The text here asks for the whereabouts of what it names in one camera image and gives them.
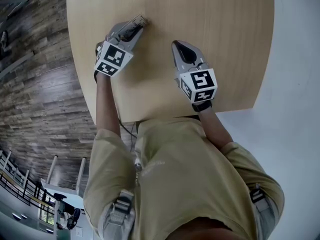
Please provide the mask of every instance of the electrical outlet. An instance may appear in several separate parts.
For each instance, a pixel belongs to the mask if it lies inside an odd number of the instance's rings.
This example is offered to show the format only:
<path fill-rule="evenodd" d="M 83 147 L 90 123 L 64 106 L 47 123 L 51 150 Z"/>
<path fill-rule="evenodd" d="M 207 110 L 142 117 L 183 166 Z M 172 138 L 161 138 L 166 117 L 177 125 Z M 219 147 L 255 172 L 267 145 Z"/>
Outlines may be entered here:
<path fill-rule="evenodd" d="M 75 227 L 75 235 L 77 237 L 82 237 L 82 227 L 79 227 L 79 226 Z"/>

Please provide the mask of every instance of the wooden floor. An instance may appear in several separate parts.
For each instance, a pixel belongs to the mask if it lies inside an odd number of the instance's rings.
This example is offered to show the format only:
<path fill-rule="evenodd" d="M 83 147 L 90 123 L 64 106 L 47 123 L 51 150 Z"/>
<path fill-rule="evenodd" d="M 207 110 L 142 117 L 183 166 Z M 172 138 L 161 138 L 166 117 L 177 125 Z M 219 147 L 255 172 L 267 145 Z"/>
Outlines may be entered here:
<path fill-rule="evenodd" d="M 0 15 L 13 8 L 0 7 Z M 51 183 L 61 187 L 75 186 L 86 157 L 85 186 L 97 131 L 75 70 L 66 0 L 29 0 L 6 30 L 11 55 L 0 61 L 0 71 L 30 51 L 34 56 L 0 80 L 0 146 L 33 181 L 46 179 L 57 155 Z M 130 135 L 121 135 L 130 149 Z"/>

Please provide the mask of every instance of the watch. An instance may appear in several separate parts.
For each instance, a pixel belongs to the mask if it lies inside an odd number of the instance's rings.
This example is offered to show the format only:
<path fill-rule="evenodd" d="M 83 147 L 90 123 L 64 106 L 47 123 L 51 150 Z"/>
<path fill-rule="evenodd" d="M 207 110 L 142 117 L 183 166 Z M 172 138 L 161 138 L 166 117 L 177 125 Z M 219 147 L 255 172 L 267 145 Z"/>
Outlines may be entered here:
<path fill-rule="evenodd" d="M 196 103 L 192 104 L 192 108 L 195 112 L 201 112 L 201 111 L 204 111 L 210 107 L 212 108 L 211 100 L 206 100 L 205 102 L 203 102 L 199 105 L 196 105 Z"/>

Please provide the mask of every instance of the wooden table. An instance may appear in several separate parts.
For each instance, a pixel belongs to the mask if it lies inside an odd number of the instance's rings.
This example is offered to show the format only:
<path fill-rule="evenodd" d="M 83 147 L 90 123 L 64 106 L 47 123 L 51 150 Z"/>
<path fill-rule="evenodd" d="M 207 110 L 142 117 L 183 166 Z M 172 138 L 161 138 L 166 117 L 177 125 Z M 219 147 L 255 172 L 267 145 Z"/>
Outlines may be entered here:
<path fill-rule="evenodd" d="M 274 0 L 67 0 L 73 58 L 94 122 L 96 43 L 139 13 L 151 24 L 134 58 L 112 79 L 123 122 L 194 114 L 174 81 L 173 40 L 200 48 L 214 68 L 217 112 L 253 107 L 269 58 Z"/>

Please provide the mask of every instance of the shirt sleeve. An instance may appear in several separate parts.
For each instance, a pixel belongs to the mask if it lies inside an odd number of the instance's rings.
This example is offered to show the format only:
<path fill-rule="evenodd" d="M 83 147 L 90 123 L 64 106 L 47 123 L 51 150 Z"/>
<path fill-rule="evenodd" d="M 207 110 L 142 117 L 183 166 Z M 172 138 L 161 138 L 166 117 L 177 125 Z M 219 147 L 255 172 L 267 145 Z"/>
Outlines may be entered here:
<path fill-rule="evenodd" d="M 100 129 L 93 142 L 83 197 L 86 216 L 96 232 L 105 206 L 113 202 L 121 190 L 133 189 L 135 182 L 133 156 L 117 134 Z"/>
<path fill-rule="evenodd" d="M 257 183 L 260 185 L 263 192 L 274 201 L 281 216 L 285 204 L 283 190 L 276 180 L 266 174 L 255 157 L 236 142 L 228 143 L 220 151 L 237 170 L 250 191 Z"/>

